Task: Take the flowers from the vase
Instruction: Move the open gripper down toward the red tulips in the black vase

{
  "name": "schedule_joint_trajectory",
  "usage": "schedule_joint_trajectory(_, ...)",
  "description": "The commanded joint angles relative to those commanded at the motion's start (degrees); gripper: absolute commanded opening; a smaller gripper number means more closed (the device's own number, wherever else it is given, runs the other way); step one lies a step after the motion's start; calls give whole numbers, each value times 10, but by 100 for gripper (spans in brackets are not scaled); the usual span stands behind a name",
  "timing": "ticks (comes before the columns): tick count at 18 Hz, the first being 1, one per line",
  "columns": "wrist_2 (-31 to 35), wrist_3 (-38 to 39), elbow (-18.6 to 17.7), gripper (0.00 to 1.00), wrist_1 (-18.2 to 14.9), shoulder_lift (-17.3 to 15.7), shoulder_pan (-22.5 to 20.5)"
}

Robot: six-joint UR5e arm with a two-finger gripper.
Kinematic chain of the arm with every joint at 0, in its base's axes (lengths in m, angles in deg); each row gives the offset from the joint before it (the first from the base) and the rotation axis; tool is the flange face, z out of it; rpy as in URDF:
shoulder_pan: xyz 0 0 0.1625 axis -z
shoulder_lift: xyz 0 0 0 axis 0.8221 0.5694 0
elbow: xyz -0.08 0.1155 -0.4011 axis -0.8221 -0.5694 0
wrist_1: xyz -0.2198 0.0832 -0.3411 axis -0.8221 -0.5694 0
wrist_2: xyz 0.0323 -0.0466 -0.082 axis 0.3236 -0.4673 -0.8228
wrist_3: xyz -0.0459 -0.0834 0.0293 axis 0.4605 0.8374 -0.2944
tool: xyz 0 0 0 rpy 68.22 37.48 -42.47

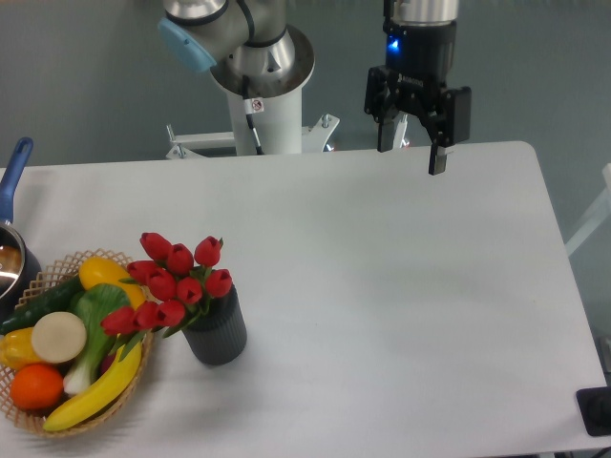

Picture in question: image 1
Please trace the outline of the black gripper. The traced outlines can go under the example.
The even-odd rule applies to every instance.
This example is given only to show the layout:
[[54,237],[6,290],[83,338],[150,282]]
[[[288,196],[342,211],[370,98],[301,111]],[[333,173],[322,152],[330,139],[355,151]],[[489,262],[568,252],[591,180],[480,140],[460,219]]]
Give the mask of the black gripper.
[[399,113],[414,115],[432,141],[432,176],[446,170],[450,149],[469,139],[471,132],[472,89],[446,85],[456,29],[454,20],[402,25],[387,19],[385,64],[368,71],[364,111],[377,125],[377,151],[394,149],[394,119]]

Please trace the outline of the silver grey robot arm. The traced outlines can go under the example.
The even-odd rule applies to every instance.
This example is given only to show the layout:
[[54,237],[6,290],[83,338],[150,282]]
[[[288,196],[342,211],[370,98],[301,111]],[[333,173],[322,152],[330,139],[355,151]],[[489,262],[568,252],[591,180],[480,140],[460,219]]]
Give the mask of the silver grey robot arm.
[[[323,150],[337,119],[307,128],[302,93],[315,68],[316,46],[343,39],[356,54],[361,33],[346,21],[305,19],[292,1],[167,1],[158,32],[187,69],[208,73],[224,91],[230,139],[240,156]],[[381,27],[385,60],[367,73],[364,111],[377,128],[380,152],[405,143],[409,117],[431,144],[429,171],[442,173],[453,146],[468,139],[472,91],[451,88],[459,5],[455,1],[386,1]]]

